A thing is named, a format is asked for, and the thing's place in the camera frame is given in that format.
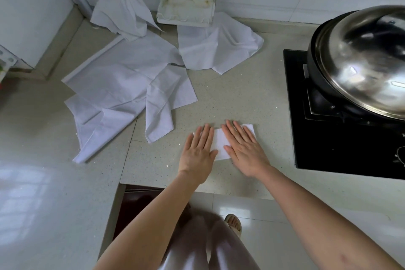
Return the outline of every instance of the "leg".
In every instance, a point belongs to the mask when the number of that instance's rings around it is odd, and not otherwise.
[[[210,270],[260,270],[242,241],[227,223],[218,220],[211,231]]]
[[[208,270],[206,253],[208,229],[204,218],[195,216],[169,248],[159,270]]]

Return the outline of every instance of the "hand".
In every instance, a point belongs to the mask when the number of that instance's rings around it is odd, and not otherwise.
[[[187,137],[179,164],[179,174],[190,176],[198,185],[207,180],[218,154],[218,150],[210,152],[214,128],[205,124],[202,135],[201,129],[201,126],[198,126],[195,134]]]
[[[249,128],[243,128],[234,121],[226,120],[222,125],[222,131],[228,139],[230,146],[225,145],[224,149],[230,155],[233,164],[246,176],[258,176],[258,173],[271,166],[262,147],[256,141]]]

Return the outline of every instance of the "finger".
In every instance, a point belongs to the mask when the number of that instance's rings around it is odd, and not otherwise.
[[[207,138],[208,138],[208,134],[209,134],[209,125],[207,123],[204,125],[204,130],[202,131],[200,141],[198,142],[198,145],[197,145],[197,147],[199,149],[204,148],[205,142],[207,141]]]
[[[205,142],[204,146],[205,150],[211,149],[212,141],[214,140],[214,135],[215,135],[214,127],[211,127],[209,130],[207,141]]]
[[[197,130],[194,133],[193,142],[191,142],[190,148],[194,149],[197,147],[198,142],[200,141],[200,134],[201,134],[201,126],[198,126]]]
[[[185,152],[186,150],[189,150],[191,147],[191,142],[193,141],[193,134],[189,134],[187,139],[185,140],[185,144],[184,144],[184,148],[183,148],[183,152]]]
[[[254,137],[254,134],[252,134],[252,132],[250,131],[250,129],[247,128],[246,126],[244,126],[243,129],[245,130],[246,134],[249,136],[249,139],[250,139],[253,143],[257,143],[257,140],[256,140],[256,138]]]
[[[233,162],[238,161],[238,157],[236,156],[236,153],[232,147],[229,145],[224,145],[224,150],[228,153]]]
[[[235,129],[235,127],[233,127],[230,120],[226,120],[226,126],[228,127],[230,133],[235,137],[236,141],[238,141],[240,144],[242,144],[243,139],[240,136],[239,132]]]
[[[242,139],[245,142],[250,142],[249,137],[247,136],[247,134],[245,133],[245,131],[243,130],[242,127],[240,127],[239,123],[236,121],[233,121],[233,124],[235,125],[236,130],[239,132],[240,136],[242,137]]]
[[[212,162],[214,162],[215,157],[218,155],[218,150],[212,150],[209,154],[209,157],[211,158]]]
[[[238,141],[236,141],[235,137],[230,133],[228,127],[224,124],[221,125],[222,131],[226,137],[226,139],[228,140],[228,142],[230,143],[231,146],[236,146],[239,144]]]

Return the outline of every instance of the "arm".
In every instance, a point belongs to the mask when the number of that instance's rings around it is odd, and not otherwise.
[[[270,191],[320,269],[403,269],[354,224],[271,166],[248,128],[234,126],[228,120],[222,125],[231,144],[225,150],[236,167]]]
[[[157,269],[183,209],[212,170],[217,150],[210,152],[214,129],[208,124],[190,134],[180,158],[179,173],[114,239],[94,270]]]

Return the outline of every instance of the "forearm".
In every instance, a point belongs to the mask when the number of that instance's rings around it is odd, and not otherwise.
[[[274,167],[261,169],[257,177],[321,269],[403,269],[354,224]]]
[[[114,239],[94,270],[157,269],[177,220],[197,186],[187,174],[179,174]]]

